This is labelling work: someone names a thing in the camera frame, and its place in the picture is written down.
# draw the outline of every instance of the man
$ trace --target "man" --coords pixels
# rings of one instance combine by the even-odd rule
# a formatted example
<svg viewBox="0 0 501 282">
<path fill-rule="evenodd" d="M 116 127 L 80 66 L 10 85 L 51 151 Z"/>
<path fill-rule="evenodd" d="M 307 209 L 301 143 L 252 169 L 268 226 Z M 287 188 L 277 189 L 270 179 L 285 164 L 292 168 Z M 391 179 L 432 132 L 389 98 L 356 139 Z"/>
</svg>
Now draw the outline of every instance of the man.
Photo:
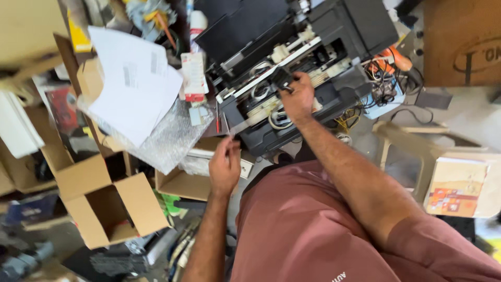
<svg viewBox="0 0 501 282">
<path fill-rule="evenodd" d="M 294 76 L 282 102 L 318 160 L 268 172 L 245 191 L 231 281 L 501 281 L 496 261 L 315 121 L 310 79 Z M 212 191 L 184 282 L 223 281 L 239 143 L 224 139 L 209 169 Z"/>
</svg>

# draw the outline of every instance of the forearm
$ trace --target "forearm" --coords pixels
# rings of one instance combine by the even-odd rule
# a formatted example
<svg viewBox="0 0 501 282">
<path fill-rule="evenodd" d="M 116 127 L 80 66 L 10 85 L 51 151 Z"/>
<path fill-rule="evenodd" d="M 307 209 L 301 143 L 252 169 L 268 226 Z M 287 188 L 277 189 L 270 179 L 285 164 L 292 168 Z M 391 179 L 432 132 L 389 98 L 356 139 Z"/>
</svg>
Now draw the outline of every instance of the forearm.
<svg viewBox="0 0 501 282">
<path fill-rule="evenodd" d="M 395 224 L 412 214 L 422 213 L 419 205 L 396 180 L 317 121 L 311 118 L 300 123 L 298 129 L 353 214 L 381 246 L 386 244 Z"/>
<path fill-rule="evenodd" d="M 209 196 L 183 282 L 223 281 L 228 201 L 229 196 Z"/>
</svg>

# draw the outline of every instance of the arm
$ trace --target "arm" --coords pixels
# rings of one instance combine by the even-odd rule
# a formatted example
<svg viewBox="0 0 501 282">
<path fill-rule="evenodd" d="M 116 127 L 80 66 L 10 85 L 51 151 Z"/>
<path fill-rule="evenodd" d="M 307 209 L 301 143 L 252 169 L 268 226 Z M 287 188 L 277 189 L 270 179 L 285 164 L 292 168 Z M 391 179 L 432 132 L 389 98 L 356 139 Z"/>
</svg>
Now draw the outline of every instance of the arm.
<svg viewBox="0 0 501 282">
<path fill-rule="evenodd" d="M 227 137 L 209 163 L 211 193 L 182 282 L 220 282 L 224 275 L 226 214 L 240 177 L 240 144 Z"/>
<path fill-rule="evenodd" d="M 382 247 L 392 228 L 424 214 L 411 195 L 362 155 L 334 137 L 311 115 L 314 89 L 306 73 L 294 73 L 292 93 L 281 91 L 284 108 L 308 142 L 355 217 Z"/>
</svg>

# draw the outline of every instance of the printer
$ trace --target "printer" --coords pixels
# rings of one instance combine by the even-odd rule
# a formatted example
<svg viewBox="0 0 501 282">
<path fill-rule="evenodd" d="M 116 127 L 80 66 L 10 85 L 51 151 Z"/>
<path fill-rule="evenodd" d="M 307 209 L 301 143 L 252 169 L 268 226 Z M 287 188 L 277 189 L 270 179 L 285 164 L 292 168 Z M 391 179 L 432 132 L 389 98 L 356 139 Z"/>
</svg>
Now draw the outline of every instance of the printer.
<svg viewBox="0 0 501 282">
<path fill-rule="evenodd" d="M 195 41 L 230 128 L 254 156 L 298 138 L 274 78 L 306 72 L 313 117 L 326 123 L 371 94 L 361 62 L 398 40 L 381 0 L 197 0 L 208 20 Z"/>
</svg>

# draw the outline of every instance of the man's left hand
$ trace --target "man's left hand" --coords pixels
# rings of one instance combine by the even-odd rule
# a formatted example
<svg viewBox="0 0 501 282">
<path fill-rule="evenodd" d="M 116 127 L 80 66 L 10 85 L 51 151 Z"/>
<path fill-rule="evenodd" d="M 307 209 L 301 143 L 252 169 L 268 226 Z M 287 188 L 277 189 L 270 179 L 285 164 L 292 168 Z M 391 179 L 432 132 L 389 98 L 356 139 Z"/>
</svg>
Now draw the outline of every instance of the man's left hand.
<svg viewBox="0 0 501 282">
<path fill-rule="evenodd" d="M 229 197 L 238 184 L 240 171 L 240 142 L 226 137 L 219 143 L 209 162 L 212 194 Z"/>
</svg>

